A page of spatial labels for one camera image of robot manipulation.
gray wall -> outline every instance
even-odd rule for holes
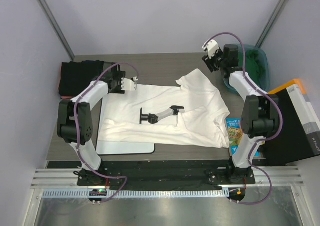
[[[0,18],[0,224],[14,226],[46,159],[69,58],[37,0],[0,0]]]
[[[47,0],[76,55],[200,52],[222,31],[255,44],[277,1]]]
[[[271,87],[301,78],[320,117],[320,0],[289,0],[262,48],[270,68]],[[300,161],[312,209],[320,225],[320,157]]]

black cloth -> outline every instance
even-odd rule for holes
[[[104,61],[62,62],[59,94],[79,95],[104,69]]]

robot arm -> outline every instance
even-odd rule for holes
[[[222,51],[215,40],[210,40],[202,48],[207,52],[202,59],[210,71],[221,69],[223,76],[245,101],[241,116],[244,135],[237,152],[231,157],[229,172],[229,175],[237,174],[239,178],[244,178],[251,168],[250,162],[253,159],[253,156],[249,158],[249,154],[255,155],[263,139],[276,133],[279,128],[279,115],[276,108],[263,95],[268,93],[260,89],[248,73],[244,74],[242,67],[239,67],[237,45],[226,44]],[[276,95],[269,96],[278,103]]]
[[[97,154],[91,139],[93,131],[91,110],[109,92],[124,93],[127,90],[132,91],[137,88],[137,78],[128,79],[124,76],[124,71],[113,70],[113,72],[107,74],[100,81],[96,83],[95,80],[91,81],[90,85],[78,96],[71,100],[64,99],[59,104],[58,136],[62,137],[77,153],[79,150],[84,161],[96,171],[99,171],[102,159]],[[92,86],[93,88],[82,97],[81,95]],[[79,97],[81,99],[77,106],[77,114],[80,126],[80,147],[77,149],[76,123],[73,120],[73,108]],[[90,171],[84,163],[82,163],[82,168]]]

white cloth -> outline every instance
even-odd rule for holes
[[[180,87],[138,85],[135,91],[109,94],[98,139],[116,142],[229,147],[225,119],[229,110],[220,91],[195,69],[176,81]],[[185,112],[156,124],[140,124],[144,114],[157,114],[172,105]]]

metal frame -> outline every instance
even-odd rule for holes
[[[273,186],[291,186],[292,193],[294,195],[302,222],[304,225],[315,225],[312,215],[309,211],[308,203],[304,195],[304,182],[300,175],[297,166],[279,166],[279,167],[261,167],[263,168],[271,177]],[[77,186],[78,176],[74,175],[74,171],[79,171],[79,168],[73,169],[37,169],[31,184],[30,191],[30,203],[27,210],[24,226],[34,225],[37,214],[40,208],[40,202],[42,196],[46,191],[62,190],[65,191],[85,191],[86,189],[101,188],[101,186]],[[269,182],[266,176],[259,170],[253,170],[256,184],[248,185],[248,187],[269,187]],[[224,185],[224,187],[237,187],[242,185]],[[136,194],[138,196],[133,196],[135,198],[141,196],[142,194]],[[186,194],[186,197],[201,197],[208,196],[203,193],[190,195]]]
[[[259,39],[256,43],[256,47],[261,47],[262,44],[265,42],[270,30],[276,23],[277,19],[279,18],[281,12],[284,10],[286,4],[289,0],[279,0],[277,5],[275,6],[275,9],[273,10],[268,22],[266,23],[261,35],[259,36]]]
[[[46,17],[48,18],[50,24],[52,25],[53,29],[55,30],[56,35],[59,37],[60,41],[62,42],[64,48],[66,49],[66,52],[69,54],[71,60],[74,60],[75,54],[72,51],[64,33],[62,32],[58,22],[55,19],[55,16],[53,15],[48,3],[46,0],[38,0],[40,6],[42,7]]]
[[[303,186],[303,180],[297,166],[283,167],[261,167],[272,179],[273,186]],[[78,176],[73,169],[37,169],[31,184],[32,189],[37,188],[83,188],[77,186]],[[269,186],[269,181],[263,172],[253,169],[256,184],[249,184],[248,187]],[[224,185],[224,187],[242,187],[243,185]]]

